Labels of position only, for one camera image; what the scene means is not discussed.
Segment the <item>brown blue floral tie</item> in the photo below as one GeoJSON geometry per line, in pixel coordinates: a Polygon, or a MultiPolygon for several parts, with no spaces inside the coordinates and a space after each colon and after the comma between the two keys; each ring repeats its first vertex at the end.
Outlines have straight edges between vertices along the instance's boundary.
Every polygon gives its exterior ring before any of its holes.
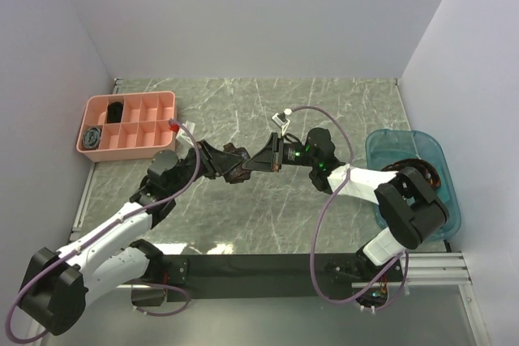
{"type": "Polygon", "coordinates": [[[232,143],[223,146],[224,152],[235,156],[233,166],[224,175],[223,178],[229,184],[240,184],[251,178],[251,171],[244,169],[243,164],[249,160],[250,154],[244,147],[235,147],[232,143]]]}

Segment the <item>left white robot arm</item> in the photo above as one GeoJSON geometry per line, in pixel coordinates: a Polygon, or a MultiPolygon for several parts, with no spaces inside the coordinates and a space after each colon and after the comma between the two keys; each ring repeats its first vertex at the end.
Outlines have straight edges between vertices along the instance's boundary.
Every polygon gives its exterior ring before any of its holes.
{"type": "Polygon", "coordinates": [[[178,196],[200,177],[222,177],[229,184],[249,179],[243,147],[226,144],[217,150],[200,140],[187,155],[158,152],[139,189],[107,221],[59,250],[36,252],[26,270],[14,306],[61,335],[99,297],[128,281],[164,288],[171,270],[156,246],[142,239],[174,209],[178,196]]]}

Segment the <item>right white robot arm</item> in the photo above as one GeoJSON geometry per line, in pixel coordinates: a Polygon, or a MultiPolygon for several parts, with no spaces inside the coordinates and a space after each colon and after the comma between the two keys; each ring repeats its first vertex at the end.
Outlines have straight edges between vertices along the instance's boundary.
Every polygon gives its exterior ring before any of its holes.
{"type": "Polygon", "coordinates": [[[414,250],[449,220],[447,207],[415,164],[375,171],[350,166],[335,156],[328,130],[316,127],[302,143],[292,135],[272,133],[268,143],[242,165],[245,170],[277,172],[284,165],[309,167],[319,191],[375,204],[386,227],[355,254],[353,269],[365,280],[384,273],[385,264],[404,250],[414,250]]]}

